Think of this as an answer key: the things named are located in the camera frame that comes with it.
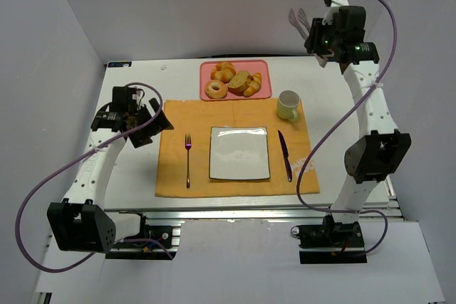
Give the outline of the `metal serving tongs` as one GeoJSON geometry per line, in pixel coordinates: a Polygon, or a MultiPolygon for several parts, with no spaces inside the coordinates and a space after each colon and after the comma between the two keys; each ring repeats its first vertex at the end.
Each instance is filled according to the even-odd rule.
{"type": "Polygon", "coordinates": [[[299,32],[299,35],[305,41],[309,38],[311,25],[307,19],[305,11],[300,8],[297,13],[293,9],[289,10],[289,23],[299,32]]]}

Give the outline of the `sliced loaf bread piece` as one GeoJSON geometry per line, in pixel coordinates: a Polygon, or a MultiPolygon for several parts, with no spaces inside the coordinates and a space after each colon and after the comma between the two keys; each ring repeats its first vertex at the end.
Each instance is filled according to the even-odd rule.
{"type": "Polygon", "coordinates": [[[234,94],[243,93],[251,83],[251,75],[246,70],[239,71],[228,83],[227,89],[234,94]]]}

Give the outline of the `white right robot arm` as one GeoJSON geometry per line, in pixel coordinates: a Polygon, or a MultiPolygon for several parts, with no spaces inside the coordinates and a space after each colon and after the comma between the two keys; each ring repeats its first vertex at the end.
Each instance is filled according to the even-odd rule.
{"type": "Polygon", "coordinates": [[[346,243],[354,233],[365,202],[377,185],[394,173],[411,146],[398,129],[385,100],[375,44],[366,42],[366,10],[348,0],[324,0],[323,18],[314,18],[304,44],[321,67],[337,63],[353,98],[359,138],[344,155],[346,179],[323,219],[321,235],[329,243],[346,243]]]}

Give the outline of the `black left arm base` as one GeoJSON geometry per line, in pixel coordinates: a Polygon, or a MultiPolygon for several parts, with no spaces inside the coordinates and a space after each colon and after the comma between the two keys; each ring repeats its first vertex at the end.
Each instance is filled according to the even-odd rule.
{"type": "Polygon", "coordinates": [[[180,228],[172,224],[154,224],[144,214],[138,233],[117,242],[106,256],[113,260],[170,261],[176,254],[180,228]]]}

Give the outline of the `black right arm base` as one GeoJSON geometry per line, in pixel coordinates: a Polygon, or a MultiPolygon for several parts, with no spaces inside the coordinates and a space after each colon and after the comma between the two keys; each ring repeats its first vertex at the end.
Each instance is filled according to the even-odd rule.
{"type": "Polygon", "coordinates": [[[366,247],[360,224],[349,225],[345,231],[324,227],[323,224],[300,225],[291,228],[291,236],[299,240],[301,265],[367,263],[366,247]]]}

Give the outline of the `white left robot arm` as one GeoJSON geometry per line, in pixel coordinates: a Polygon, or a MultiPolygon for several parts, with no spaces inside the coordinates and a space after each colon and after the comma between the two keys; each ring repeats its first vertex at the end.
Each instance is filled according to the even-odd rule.
{"type": "Polygon", "coordinates": [[[139,214],[107,214],[105,194],[113,168],[126,142],[134,148],[152,143],[154,136],[173,128],[156,95],[142,101],[144,83],[115,86],[110,102],[99,109],[90,126],[88,156],[60,202],[47,210],[48,222],[62,251],[108,253],[115,243],[139,237],[139,214]]]}

